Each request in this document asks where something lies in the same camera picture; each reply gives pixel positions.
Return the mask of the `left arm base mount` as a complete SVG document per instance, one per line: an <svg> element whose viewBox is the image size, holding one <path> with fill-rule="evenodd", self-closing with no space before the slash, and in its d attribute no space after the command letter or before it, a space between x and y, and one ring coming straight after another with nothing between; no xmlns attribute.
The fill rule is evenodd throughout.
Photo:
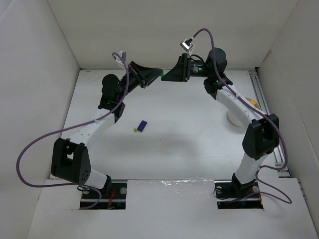
<svg viewBox="0 0 319 239"><path fill-rule="evenodd" d="M112 188L109 194L102 194L101 200L99 194L87 188L78 187L78 191L81 191L80 208L89 208L90 210L124 210L126 208L126 196L127 196L127 180L113 180Z"/></svg>

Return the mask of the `purple lego plate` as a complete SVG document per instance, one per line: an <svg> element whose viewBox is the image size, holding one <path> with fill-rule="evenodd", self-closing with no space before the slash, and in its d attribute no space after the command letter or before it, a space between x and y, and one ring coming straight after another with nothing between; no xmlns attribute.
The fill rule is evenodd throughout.
<svg viewBox="0 0 319 239"><path fill-rule="evenodd" d="M144 129L145 129L145 127L147 126L147 124L148 124L147 121L142 120L141 123L139 124L137 130L138 130L139 132L143 132Z"/></svg>

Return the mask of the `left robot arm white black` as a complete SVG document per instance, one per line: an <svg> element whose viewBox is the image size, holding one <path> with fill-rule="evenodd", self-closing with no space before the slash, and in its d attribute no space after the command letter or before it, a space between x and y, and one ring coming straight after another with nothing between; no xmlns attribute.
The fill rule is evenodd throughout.
<svg viewBox="0 0 319 239"><path fill-rule="evenodd" d="M91 123L82 126L67 139L59 138L53 146L51 174L78 186L90 186L102 194L112 188L111 177L91 167L89 149L102 134L122 116L125 104L122 97L136 87L146 88L157 77L163 76L160 68L148 68L131 62L128 74L119 79L114 74L102 80L102 97Z"/></svg>

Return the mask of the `yellow long lego brick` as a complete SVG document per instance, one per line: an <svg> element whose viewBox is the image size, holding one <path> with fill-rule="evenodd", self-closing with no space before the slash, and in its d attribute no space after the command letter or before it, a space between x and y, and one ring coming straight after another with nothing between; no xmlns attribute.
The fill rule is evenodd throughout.
<svg viewBox="0 0 319 239"><path fill-rule="evenodd" d="M254 107L260 109L260 106L259 106L259 104L258 104L256 101L254 101L253 99L250 99L250 98L248 98L247 100L248 100Z"/></svg>

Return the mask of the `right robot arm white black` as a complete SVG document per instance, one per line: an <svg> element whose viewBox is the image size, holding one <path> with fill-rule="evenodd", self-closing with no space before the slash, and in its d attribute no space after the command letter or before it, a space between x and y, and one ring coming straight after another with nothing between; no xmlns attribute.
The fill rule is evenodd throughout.
<svg viewBox="0 0 319 239"><path fill-rule="evenodd" d="M251 105L225 75L226 54L220 48L210 51L207 59L194 60L189 54L179 56L176 65L162 77L167 82L187 82L190 77L203 77L207 93L228 108L228 114L239 121L245 133L242 141L244 156L229 182L215 182L216 196L221 200L242 198L256 186L256 172L266 157L279 145L274 129L279 126L275 114L267 115Z"/></svg>

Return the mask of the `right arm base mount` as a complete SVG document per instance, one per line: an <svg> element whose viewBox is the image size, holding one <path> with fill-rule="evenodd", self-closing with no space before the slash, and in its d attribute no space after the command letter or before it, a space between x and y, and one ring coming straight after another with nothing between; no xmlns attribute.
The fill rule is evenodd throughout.
<svg viewBox="0 0 319 239"><path fill-rule="evenodd" d="M240 191L235 189L231 180L214 181L213 195L217 199L218 209L263 209L258 183L254 180Z"/></svg>

